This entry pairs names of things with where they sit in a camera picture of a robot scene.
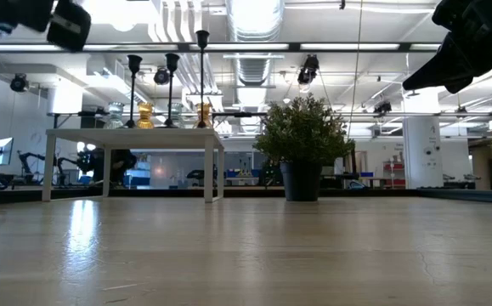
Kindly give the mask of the white round pillar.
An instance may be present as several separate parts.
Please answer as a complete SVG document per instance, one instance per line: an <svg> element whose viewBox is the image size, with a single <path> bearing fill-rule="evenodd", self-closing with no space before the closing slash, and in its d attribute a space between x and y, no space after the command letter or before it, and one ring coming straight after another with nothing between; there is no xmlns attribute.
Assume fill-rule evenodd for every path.
<svg viewBox="0 0 492 306"><path fill-rule="evenodd" d="M443 169L439 119L404 119L404 172L407 189L442 187Z"/></svg>

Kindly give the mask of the red storage shelf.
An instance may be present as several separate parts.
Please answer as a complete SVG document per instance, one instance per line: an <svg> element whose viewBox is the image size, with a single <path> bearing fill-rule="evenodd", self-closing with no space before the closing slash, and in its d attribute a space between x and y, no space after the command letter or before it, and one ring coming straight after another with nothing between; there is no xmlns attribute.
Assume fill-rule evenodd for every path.
<svg viewBox="0 0 492 306"><path fill-rule="evenodd" d="M397 161L385 161L383 164L384 189L404 189L406 187L404 163Z"/></svg>

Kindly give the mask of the small background monitor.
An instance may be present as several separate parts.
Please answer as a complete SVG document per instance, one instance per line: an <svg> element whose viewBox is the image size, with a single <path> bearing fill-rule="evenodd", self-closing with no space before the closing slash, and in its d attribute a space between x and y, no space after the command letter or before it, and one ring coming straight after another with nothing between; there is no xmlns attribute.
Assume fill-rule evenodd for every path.
<svg viewBox="0 0 492 306"><path fill-rule="evenodd" d="M13 153L13 138L0 139L0 166L10 164Z"/></svg>

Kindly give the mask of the amber ribbed glass candle holder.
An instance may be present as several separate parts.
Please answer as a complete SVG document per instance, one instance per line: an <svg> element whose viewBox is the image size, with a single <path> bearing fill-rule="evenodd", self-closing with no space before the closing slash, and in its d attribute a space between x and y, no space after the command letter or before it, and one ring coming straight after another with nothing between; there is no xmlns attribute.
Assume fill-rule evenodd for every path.
<svg viewBox="0 0 492 306"><path fill-rule="evenodd" d="M196 110L197 118L195 120L193 128L198 128L201 123L202 123L202 126L204 128L212 128L212 122L211 122L212 105L211 104L203 104L203 105L197 104L195 106L195 110Z"/></svg>
<svg viewBox="0 0 492 306"><path fill-rule="evenodd" d="M142 102L138 104L139 119L136 121L136 126L140 129L152 129L154 127L151 121L153 113L153 105L151 103Z"/></svg>

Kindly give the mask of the black cone weight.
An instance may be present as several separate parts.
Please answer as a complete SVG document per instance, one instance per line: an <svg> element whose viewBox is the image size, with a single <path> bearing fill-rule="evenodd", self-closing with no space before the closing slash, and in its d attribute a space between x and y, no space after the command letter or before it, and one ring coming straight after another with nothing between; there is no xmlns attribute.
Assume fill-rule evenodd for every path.
<svg viewBox="0 0 492 306"><path fill-rule="evenodd" d="M169 71L169 93L168 93L168 103L167 103L167 119L163 123L164 128L176 128L172 121L172 86L174 72L178 69L178 61L180 57L177 54L169 53L165 55L167 60L167 69Z"/></svg>

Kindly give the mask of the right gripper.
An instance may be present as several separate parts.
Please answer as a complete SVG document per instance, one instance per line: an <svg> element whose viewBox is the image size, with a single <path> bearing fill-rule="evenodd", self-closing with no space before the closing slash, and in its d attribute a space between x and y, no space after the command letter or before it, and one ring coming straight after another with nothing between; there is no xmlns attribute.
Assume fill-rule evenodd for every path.
<svg viewBox="0 0 492 306"><path fill-rule="evenodd" d="M442 0L432 20L448 34L434 57L409 76L403 88L444 86L457 94L492 69L492 0Z"/></svg>

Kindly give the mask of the white perforated metal shelf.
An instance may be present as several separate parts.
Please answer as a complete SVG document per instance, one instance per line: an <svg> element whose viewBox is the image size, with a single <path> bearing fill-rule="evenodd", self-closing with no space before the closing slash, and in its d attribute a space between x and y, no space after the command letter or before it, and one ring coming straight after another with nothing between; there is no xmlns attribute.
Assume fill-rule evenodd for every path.
<svg viewBox="0 0 492 306"><path fill-rule="evenodd" d="M110 160L113 150L203 150L204 200L213 203L224 198L224 145L213 129L49 129L46 131L45 166L42 200L50 201L52 193L53 159L57 139L83 142L105 150L103 196L110 192Z"/></svg>

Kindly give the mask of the round ceiling ventilation duct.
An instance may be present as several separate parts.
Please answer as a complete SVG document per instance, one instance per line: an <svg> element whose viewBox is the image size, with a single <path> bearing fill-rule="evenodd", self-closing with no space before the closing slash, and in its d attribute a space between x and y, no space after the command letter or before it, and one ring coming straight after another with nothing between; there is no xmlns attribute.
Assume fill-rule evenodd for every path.
<svg viewBox="0 0 492 306"><path fill-rule="evenodd" d="M285 0L225 0L229 37L233 42L265 43L279 39ZM269 79L271 59L236 59L235 72L244 86Z"/></svg>

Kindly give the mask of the green potted plant black pot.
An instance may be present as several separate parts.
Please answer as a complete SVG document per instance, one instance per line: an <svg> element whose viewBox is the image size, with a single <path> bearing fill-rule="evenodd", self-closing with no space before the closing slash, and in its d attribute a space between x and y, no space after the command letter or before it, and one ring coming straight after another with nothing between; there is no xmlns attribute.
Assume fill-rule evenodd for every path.
<svg viewBox="0 0 492 306"><path fill-rule="evenodd" d="M287 201L317 201L323 167L355 148L342 116L311 93L269 102L262 123L253 148L279 167Z"/></svg>

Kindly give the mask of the black metal candlestick holder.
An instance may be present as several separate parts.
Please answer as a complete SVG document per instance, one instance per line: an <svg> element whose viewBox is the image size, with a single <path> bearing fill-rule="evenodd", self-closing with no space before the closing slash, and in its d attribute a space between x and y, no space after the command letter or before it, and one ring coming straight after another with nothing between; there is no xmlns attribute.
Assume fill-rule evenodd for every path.
<svg viewBox="0 0 492 306"><path fill-rule="evenodd" d="M197 128L206 128L206 122L204 119L204 54L205 48L208 44L209 32L205 30L199 30L196 33L197 46L200 49L200 79L201 79L201 119L197 124Z"/></svg>
<svg viewBox="0 0 492 306"><path fill-rule="evenodd" d="M131 96L130 96L129 118L125 126L127 128L135 128L135 122L133 120L134 104L135 104L135 83L136 83L136 76L140 70L140 64L143 59L135 54L129 54L127 56L127 59L128 59L128 68L131 72Z"/></svg>

